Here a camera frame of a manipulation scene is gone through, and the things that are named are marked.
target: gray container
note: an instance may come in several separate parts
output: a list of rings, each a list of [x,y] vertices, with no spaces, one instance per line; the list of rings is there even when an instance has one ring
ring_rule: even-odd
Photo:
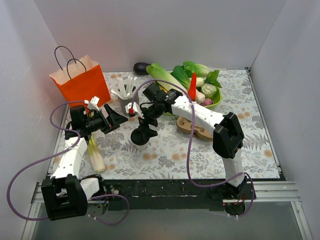
[[[132,98],[123,100],[123,99],[121,99],[120,97],[118,97],[118,99],[119,99],[119,103],[120,103],[120,107],[121,107],[122,113],[123,113],[125,116],[129,116],[129,114],[126,113],[126,106],[127,106],[129,103],[132,102]],[[138,96],[138,95],[136,96],[136,99],[135,99],[134,102],[139,105],[139,96]]]

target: eggplant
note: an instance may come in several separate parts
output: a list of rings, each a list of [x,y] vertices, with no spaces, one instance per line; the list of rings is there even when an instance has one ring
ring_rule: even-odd
[[[149,66],[151,64],[149,63],[144,63],[144,62],[137,62],[134,66],[133,66],[133,71],[136,75],[147,75],[149,73],[147,73],[147,66]]]

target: black lid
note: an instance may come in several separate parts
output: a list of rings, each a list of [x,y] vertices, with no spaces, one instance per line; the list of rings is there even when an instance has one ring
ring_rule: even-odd
[[[144,134],[138,128],[132,131],[130,138],[131,141],[138,146],[145,145],[150,139],[144,140]]]

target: gray wall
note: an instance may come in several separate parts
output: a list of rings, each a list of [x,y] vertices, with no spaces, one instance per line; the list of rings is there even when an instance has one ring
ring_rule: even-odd
[[[48,76],[58,69],[56,42],[35,3],[0,1],[0,33],[0,239],[15,240],[25,221],[10,210],[7,186],[19,169],[52,154],[58,131],[49,115],[64,100]],[[61,119],[62,111],[54,116],[56,123]],[[13,204],[22,214],[28,215],[36,182],[47,168],[48,163],[29,168],[13,184]]]
[[[250,67],[286,0],[34,1],[59,45],[127,71],[138,61]]]
[[[320,0],[287,0],[252,67],[281,168],[320,239]]]

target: table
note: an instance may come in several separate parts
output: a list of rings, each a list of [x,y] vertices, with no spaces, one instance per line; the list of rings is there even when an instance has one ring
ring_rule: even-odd
[[[109,90],[116,88],[117,78],[127,79],[133,72],[105,72]],[[139,76],[140,85],[151,76]],[[221,70],[219,82],[222,85],[222,101],[213,111],[237,114],[245,139],[242,148],[243,169],[253,178],[279,178],[276,159],[264,126],[262,116],[246,70]],[[139,93],[140,103],[149,102]],[[116,96],[108,104],[121,113]],[[177,116],[162,115],[158,119],[157,137],[149,141],[149,146],[139,151],[130,141],[131,132],[138,127],[137,117],[131,117],[119,129],[104,135],[97,131],[94,137],[105,162],[104,179],[187,179],[186,158],[189,135],[176,127]],[[65,147],[64,133],[61,135],[58,151]],[[53,161],[53,170],[59,160]],[[223,162],[212,148],[212,142],[193,138],[190,155],[190,172],[194,179],[223,179]],[[83,156],[79,178],[94,174],[88,153]]]

